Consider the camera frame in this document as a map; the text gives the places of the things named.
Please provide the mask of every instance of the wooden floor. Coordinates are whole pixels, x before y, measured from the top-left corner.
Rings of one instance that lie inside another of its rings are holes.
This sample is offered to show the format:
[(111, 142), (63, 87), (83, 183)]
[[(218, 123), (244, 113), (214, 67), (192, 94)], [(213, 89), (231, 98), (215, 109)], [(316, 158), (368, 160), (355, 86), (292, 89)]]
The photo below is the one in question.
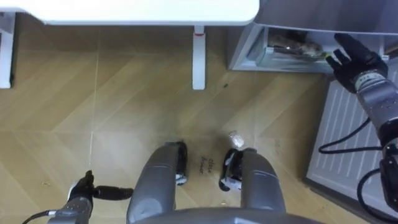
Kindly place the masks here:
[[(150, 154), (178, 139), (189, 180), (177, 208), (238, 206), (237, 192), (218, 188), (233, 130), (270, 160), (288, 212), (364, 222), (300, 181), (323, 108), (321, 75), (229, 71), (226, 30), (215, 27), (206, 90), (193, 91), (191, 28), (51, 27), (19, 16), (17, 29), (14, 86), (0, 91), (0, 223), (61, 207), (88, 169), (97, 185), (133, 187)], [(214, 161), (210, 173), (200, 173), (202, 157)], [(95, 200), (91, 222), (124, 224), (128, 203)]]

